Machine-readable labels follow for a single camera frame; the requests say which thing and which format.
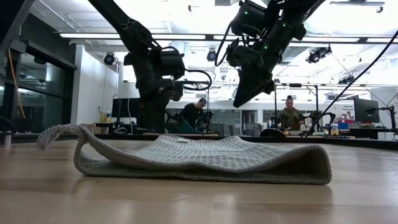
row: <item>gray knit fabric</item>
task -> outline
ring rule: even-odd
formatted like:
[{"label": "gray knit fabric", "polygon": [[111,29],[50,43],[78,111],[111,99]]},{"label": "gray knit fabric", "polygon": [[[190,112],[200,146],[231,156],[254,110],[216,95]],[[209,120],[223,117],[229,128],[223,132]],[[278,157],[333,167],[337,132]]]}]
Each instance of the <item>gray knit fabric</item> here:
[{"label": "gray knit fabric", "polygon": [[[74,163],[87,176],[318,185],[331,181],[329,158],[320,146],[287,149],[246,142],[237,136],[194,141],[161,135],[147,147],[121,151],[82,126],[61,125],[44,131],[38,147],[45,150],[64,132],[78,135]],[[81,150],[86,143],[104,159],[87,156]]]}]

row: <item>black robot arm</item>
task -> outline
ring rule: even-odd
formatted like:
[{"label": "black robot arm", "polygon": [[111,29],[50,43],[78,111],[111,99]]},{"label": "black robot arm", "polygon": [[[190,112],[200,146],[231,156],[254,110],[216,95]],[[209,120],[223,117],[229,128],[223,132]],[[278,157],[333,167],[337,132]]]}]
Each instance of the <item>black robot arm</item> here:
[{"label": "black robot arm", "polygon": [[[311,120],[312,120],[312,122],[314,122],[314,121],[316,121],[320,116],[321,116],[321,111],[313,111],[313,112],[311,112],[311,114],[310,115],[308,115],[308,116],[303,116],[302,114],[300,115],[300,120],[305,120],[305,119],[307,119],[307,118],[311,118]],[[325,113],[322,117],[324,117],[324,116],[326,116],[326,115],[329,115],[330,116],[330,121],[329,121],[329,125],[331,125],[332,123],[333,123],[333,121],[335,120],[335,118],[336,118],[336,114],[334,114],[334,113],[332,113],[332,112],[327,112],[327,113]],[[315,132],[315,130],[312,128],[311,130],[310,130],[310,133],[311,134],[313,134]]]},{"label": "black robot arm", "polygon": [[[240,107],[262,92],[270,94],[275,90],[272,80],[274,67],[282,61],[282,55],[293,38],[302,40],[307,32],[303,23],[324,1],[271,0],[264,8],[252,1],[240,0],[239,11],[227,28],[215,60],[215,65],[219,66],[226,57],[230,66],[240,67],[234,107]],[[252,37],[252,44],[248,38],[239,45],[237,38],[217,62],[230,29],[238,37],[244,34]]]},{"label": "black robot arm", "polygon": [[[116,29],[129,53],[124,65],[132,65],[136,75],[136,87],[141,97],[141,116],[149,123],[149,129],[164,132],[164,111],[170,100],[178,101],[183,89],[206,90],[211,85],[209,74],[204,71],[188,71],[182,57],[174,47],[162,48],[151,32],[140,22],[131,19],[113,0],[89,0],[96,10]],[[185,71],[204,73],[209,82],[177,81]],[[171,75],[173,79],[163,79]],[[205,88],[189,88],[184,85],[206,84]]]}]

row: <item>man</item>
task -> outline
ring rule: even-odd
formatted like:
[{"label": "man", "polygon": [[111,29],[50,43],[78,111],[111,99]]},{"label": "man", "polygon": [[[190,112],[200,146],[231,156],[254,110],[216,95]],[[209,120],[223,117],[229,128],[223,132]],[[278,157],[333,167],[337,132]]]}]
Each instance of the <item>man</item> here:
[{"label": "man", "polygon": [[300,126],[304,124],[304,121],[299,119],[300,112],[293,107],[293,98],[291,96],[287,96],[286,98],[286,107],[284,110],[279,112],[279,119],[282,123],[282,128],[284,130],[290,128],[290,131],[299,131]]},{"label": "man", "polygon": [[200,99],[197,103],[189,103],[185,105],[181,111],[181,115],[188,124],[195,128],[196,120],[204,114],[203,108],[206,106],[207,100],[205,98]]}]

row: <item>ceiling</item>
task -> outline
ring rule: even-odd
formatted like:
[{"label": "ceiling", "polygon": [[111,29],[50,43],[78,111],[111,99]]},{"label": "ceiling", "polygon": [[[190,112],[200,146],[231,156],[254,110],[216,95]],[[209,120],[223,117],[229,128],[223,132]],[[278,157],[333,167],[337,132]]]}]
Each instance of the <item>ceiling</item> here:
[{"label": "ceiling", "polygon": [[[226,2],[219,0],[115,0],[115,2],[128,16],[138,20],[156,34],[223,35],[239,9],[237,3],[217,6],[219,2]],[[260,0],[254,2],[266,6]],[[395,12],[398,1],[384,0],[384,2],[384,10],[376,13],[374,7],[333,6],[330,0],[326,0],[305,23],[307,35],[392,36],[398,28],[397,23],[391,22],[398,19],[398,14]],[[191,12],[188,11],[188,5],[191,5]],[[31,13],[59,32],[115,32],[87,0],[36,0]],[[113,51],[122,60],[126,53],[120,40],[91,40],[80,43],[86,45],[87,51],[95,52],[100,55],[99,57],[105,52]],[[227,64],[215,68],[213,62],[207,62],[208,50],[217,49],[219,42],[162,41],[160,44],[178,48],[185,54],[186,67],[206,70],[216,82],[239,81],[234,68],[228,67]],[[338,83],[340,78],[361,72],[384,48],[383,45],[332,44],[332,55],[316,64],[309,64],[305,59],[309,51],[315,47],[319,47],[319,44],[292,44],[288,47],[283,64],[276,66],[273,71],[275,78],[282,83]],[[365,75],[359,82],[393,84],[389,79],[389,73],[382,71],[395,68],[389,61],[397,58],[397,53],[397,45],[392,45],[386,56],[372,69],[373,75]],[[375,73],[382,73],[383,78],[374,78]],[[204,79],[196,74],[189,74],[187,78]],[[231,89],[225,90],[228,92],[227,95],[234,90],[230,87],[225,88]]]}]

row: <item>wooden table surface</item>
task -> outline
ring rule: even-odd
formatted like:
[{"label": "wooden table surface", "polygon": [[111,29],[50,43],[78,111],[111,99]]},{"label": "wooden table surface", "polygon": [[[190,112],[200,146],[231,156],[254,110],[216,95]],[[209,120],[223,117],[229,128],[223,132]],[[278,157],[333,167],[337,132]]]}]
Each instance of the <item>wooden table surface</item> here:
[{"label": "wooden table surface", "polygon": [[[121,149],[148,143],[108,142]],[[398,223],[392,151],[323,145],[333,181],[314,186],[84,177],[73,166],[75,145],[0,149],[0,223]]]}]

